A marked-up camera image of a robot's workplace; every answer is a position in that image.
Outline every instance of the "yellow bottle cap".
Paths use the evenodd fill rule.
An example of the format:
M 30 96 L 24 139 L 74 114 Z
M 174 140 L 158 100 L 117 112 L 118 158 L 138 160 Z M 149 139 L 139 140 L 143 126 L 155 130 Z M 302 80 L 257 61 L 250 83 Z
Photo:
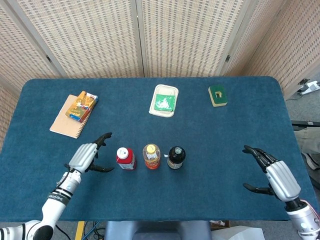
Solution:
M 154 154 L 156 152 L 156 146 L 153 144 L 149 144 L 148 146 L 146 146 L 146 152 L 148 154 Z

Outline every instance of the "white robotic arm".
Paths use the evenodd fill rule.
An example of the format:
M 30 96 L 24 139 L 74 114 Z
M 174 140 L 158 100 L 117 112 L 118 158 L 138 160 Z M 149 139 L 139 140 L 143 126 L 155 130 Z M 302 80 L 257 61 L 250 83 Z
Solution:
M 319 215 L 308 202 L 299 199 L 301 188 L 283 161 L 259 148 L 244 146 L 244 153 L 252 154 L 265 173 L 269 187 L 254 187 L 247 183 L 243 186 L 257 194 L 275 195 L 285 203 L 285 211 L 303 240 L 320 240 Z
M 57 221 L 81 182 L 81 174 L 89 170 L 107 173 L 114 169 L 94 165 L 94 157 L 98 157 L 99 148 L 106 145 L 104 141 L 111 135 L 108 132 L 93 143 L 83 144 L 78 148 L 69 164 L 66 164 L 68 172 L 57 182 L 42 207 L 42 221 L 32 220 L 17 227 L 0 228 L 0 240 L 50 240 Z

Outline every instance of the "white bottle cap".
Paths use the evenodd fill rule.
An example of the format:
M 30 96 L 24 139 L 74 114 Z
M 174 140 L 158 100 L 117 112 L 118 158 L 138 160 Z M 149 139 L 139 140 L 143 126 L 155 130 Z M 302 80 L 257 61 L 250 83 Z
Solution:
M 126 149 L 125 147 L 120 147 L 117 151 L 116 151 L 116 155 L 118 156 L 118 158 L 120 159 L 126 159 L 129 156 L 129 151 L 128 149 Z

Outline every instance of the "notebook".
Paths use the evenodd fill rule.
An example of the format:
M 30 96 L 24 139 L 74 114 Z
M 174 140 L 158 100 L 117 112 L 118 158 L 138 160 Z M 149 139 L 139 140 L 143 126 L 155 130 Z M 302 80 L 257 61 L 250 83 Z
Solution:
M 82 129 L 84 128 L 91 114 L 91 111 L 89 112 L 88 116 L 83 120 L 83 122 L 78 122 L 66 116 L 66 111 L 76 99 L 77 99 L 77 96 L 74 96 L 74 95 L 68 96 L 60 112 L 58 113 L 58 116 L 56 116 L 52 126 L 50 127 L 51 132 L 69 136 L 75 139 L 79 137 Z

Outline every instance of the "blue tablecloth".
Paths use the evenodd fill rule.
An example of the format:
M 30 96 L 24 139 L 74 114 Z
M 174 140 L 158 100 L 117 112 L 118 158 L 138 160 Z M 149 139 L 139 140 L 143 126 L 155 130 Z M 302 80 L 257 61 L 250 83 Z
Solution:
M 158 84 L 179 89 L 173 117 L 148 113 Z M 228 104 L 213 107 L 208 87 L 222 84 Z M 49 131 L 69 94 L 98 95 L 80 137 Z M 48 193 L 81 144 L 113 132 L 99 150 L 61 220 L 287 220 L 274 196 L 254 194 L 243 183 L 264 187 L 266 176 L 243 145 L 284 160 L 300 184 L 301 197 L 316 204 L 281 89 L 271 77 L 33 79 L 21 92 L 0 155 L 0 221 L 42 219 Z M 157 144 L 162 154 L 182 146 L 186 160 L 171 170 L 162 155 L 147 169 L 142 150 Z M 116 163 L 119 147 L 132 148 L 134 171 Z

